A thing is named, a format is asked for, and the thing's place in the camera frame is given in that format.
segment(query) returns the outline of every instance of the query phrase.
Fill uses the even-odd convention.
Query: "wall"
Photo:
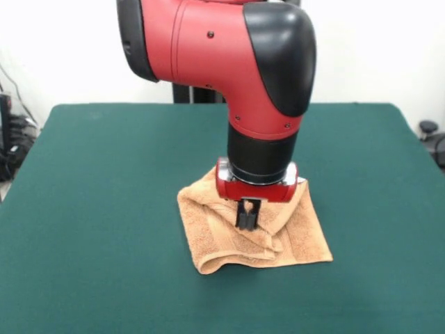
[[[76,102],[171,102],[168,83],[133,75],[115,0],[0,0],[0,62],[44,122]],[[315,102],[392,102],[413,129],[445,127],[445,3],[303,0],[318,40]],[[0,73],[4,86],[12,89]]]

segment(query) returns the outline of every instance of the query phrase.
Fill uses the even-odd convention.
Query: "folded towel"
[[[215,174],[213,168],[178,194],[193,264],[200,273],[213,273],[224,264],[266,268],[332,261],[308,181],[299,183],[288,203],[263,201],[259,227],[249,232],[235,227],[237,203],[219,197]]]

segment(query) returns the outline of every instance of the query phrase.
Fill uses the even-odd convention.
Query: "green table cover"
[[[210,276],[177,192],[225,105],[61,105],[0,209],[0,333],[444,333],[445,179],[390,104],[313,104],[294,159],[332,263]]]

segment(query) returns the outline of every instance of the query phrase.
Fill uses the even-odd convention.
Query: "red robot arm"
[[[218,170],[227,167],[229,177],[217,180],[220,195],[290,200],[295,185],[283,180],[290,170],[296,176],[289,164],[316,64],[307,14],[289,3],[244,0],[118,0],[118,14],[138,76],[224,95],[228,160]]]

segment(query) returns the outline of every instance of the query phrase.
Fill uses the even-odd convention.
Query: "black cord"
[[[33,120],[33,122],[35,124],[37,124],[37,121],[35,120],[34,116],[32,115],[32,113],[29,111],[29,109],[26,107],[25,103],[23,103],[22,100],[22,96],[20,95],[20,90],[19,90],[19,86],[17,85],[17,83],[13,80],[13,78],[11,78],[9,76],[9,74],[5,71],[5,69],[3,68],[3,66],[0,64],[0,70],[3,72],[3,74],[5,75],[5,77],[14,85],[15,87],[15,92],[17,94],[17,99],[20,101],[20,103],[23,106],[23,109],[25,109],[25,112],[28,114],[28,116]]]

